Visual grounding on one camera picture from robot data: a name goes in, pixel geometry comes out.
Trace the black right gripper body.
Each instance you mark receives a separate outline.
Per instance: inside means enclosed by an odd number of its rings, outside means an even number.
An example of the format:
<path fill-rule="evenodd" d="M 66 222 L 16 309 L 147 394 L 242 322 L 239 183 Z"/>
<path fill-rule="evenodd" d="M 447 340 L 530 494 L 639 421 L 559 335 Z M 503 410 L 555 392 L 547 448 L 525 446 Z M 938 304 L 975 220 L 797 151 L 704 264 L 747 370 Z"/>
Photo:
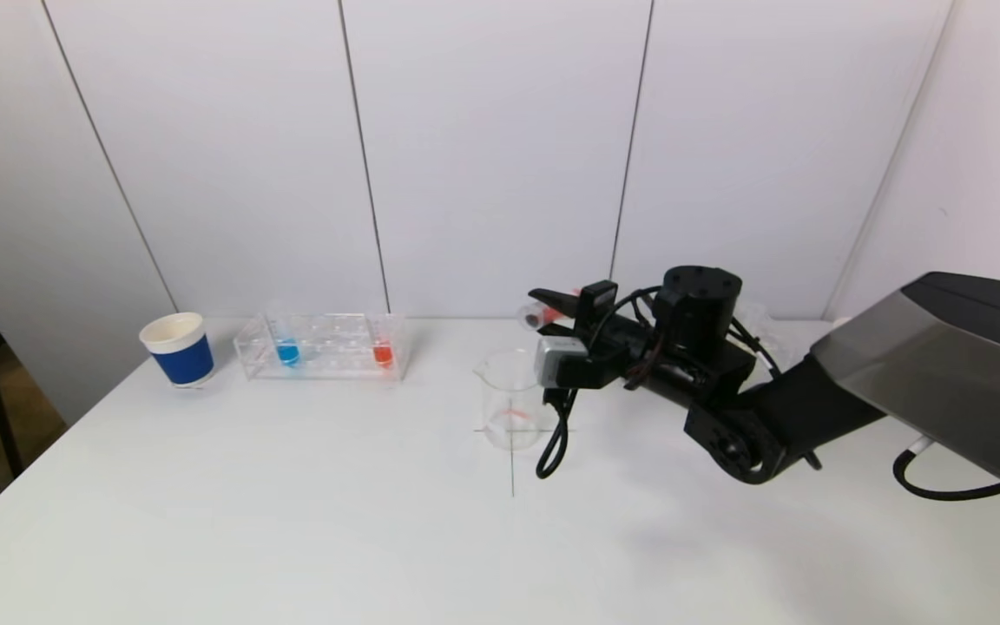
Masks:
<path fill-rule="evenodd" d="M 590 284 L 579 292 L 576 316 L 573 317 L 573 332 L 583 342 L 584 347 L 594 348 L 604 329 L 616 313 L 624 307 L 638 304 L 640 299 L 655 295 L 659 286 L 643 287 L 618 298 L 619 286 L 610 280 Z"/>

